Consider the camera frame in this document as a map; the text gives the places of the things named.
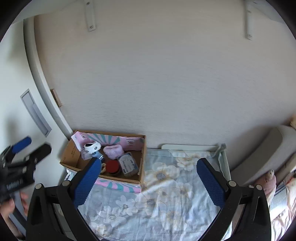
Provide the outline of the person's left hand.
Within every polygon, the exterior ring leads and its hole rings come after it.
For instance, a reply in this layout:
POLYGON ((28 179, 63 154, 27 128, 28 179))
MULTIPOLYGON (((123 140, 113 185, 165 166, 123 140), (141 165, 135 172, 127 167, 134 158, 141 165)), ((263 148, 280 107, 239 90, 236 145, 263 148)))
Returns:
MULTIPOLYGON (((21 197, 21 202, 22 202, 22 205, 23 205, 25 216, 27 216, 29 206, 28 206, 26 201, 29 198, 29 196, 24 192, 20 192, 20 197, 21 197)), ((13 199, 10 199, 9 201, 3 202, 1 204, 1 216, 3 217, 6 224, 11 223, 11 221, 9 219, 9 215, 11 213, 13 213, 14 210, 15 210, 15 203, 14 203, 13 199)))

